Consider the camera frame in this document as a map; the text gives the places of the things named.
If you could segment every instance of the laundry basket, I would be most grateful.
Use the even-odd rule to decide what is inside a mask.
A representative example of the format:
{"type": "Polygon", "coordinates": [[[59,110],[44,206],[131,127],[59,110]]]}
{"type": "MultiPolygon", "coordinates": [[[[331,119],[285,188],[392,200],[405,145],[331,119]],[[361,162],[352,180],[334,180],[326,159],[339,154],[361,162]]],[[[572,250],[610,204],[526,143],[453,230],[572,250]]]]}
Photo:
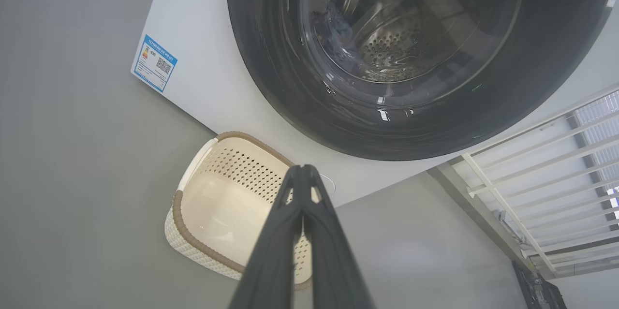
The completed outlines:
{"type": "MultiPolygon", "coordinates": [[[[226,132],[208,141],[185,171],[165,219],[175,250],[239,280],[292,162],[254,137],[226,132]]],[[[295,246],[295,289],[311,285],[311,248],[295,246]]]]}

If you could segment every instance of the floor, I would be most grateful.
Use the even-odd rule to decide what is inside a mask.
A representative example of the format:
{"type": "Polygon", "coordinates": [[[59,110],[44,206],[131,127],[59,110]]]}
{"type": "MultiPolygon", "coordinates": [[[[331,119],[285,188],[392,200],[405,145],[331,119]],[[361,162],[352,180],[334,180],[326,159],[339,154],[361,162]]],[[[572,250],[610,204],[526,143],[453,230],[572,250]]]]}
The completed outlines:
{"type": "MultiPolygon", "coordinates": [[[[234,293],[163,236],[214,134],[129,73],[150,1],[0,0],[3,308],[223,309],[234,293]]],[[[427,175],[338,212],[377,307],[523,308],[507,258],[427,175]]]]}

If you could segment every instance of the white basket handle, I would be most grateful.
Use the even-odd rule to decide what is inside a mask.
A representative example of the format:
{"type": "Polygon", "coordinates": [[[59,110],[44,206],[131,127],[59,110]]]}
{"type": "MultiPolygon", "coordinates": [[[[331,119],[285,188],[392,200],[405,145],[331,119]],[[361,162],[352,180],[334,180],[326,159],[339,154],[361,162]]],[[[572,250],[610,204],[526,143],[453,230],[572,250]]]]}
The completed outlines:
{"type": "Polygon", "coordinates": [[[188,183],[188,181],[192,178],[192,176],[195,173],[195,171],[197,170],[197,168],[204,161],[204,159],[206,158],[206,156],[210,152],[210,149],[217,142],[219,142],[219,140],[217,140],[217,138],[212,139],[212,140],[206,142],[204,144],[204,146],[202,146],[202,148],[200,148],[200,150],[195,154],[194,159],[192,159],[192,162],[190,163],[190,165],[187,167],[187,170],[185,170],[185,173],[183,174],[183,178],[181,178],[181,181],[178,183],[177,190],[182,191],[182,190],[185,189],[185,186],[188,183]]]}

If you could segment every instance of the white washing machine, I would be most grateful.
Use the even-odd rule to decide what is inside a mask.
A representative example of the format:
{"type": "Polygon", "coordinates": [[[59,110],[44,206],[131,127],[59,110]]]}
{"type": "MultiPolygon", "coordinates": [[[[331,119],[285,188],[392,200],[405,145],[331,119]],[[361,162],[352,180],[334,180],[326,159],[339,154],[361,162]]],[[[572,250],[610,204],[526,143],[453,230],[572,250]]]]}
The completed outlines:
{"type": "Polygon", "coordinates": [[[339,206],[614,86],[613,4],[153,0],[131,73],[314,164],[339,206]]]}

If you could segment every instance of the washing machine door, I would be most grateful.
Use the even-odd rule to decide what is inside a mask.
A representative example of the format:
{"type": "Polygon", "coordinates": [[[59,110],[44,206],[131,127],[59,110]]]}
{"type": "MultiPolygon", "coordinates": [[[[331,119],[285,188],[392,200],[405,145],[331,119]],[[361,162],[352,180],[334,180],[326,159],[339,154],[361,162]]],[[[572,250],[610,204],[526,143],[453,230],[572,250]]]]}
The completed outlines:
{"type": "Polygon", "coordinates": [[[290,124],[343,153],[435,157],[515,124],[574,71],[608,0],[228,0],[290,124]]]}

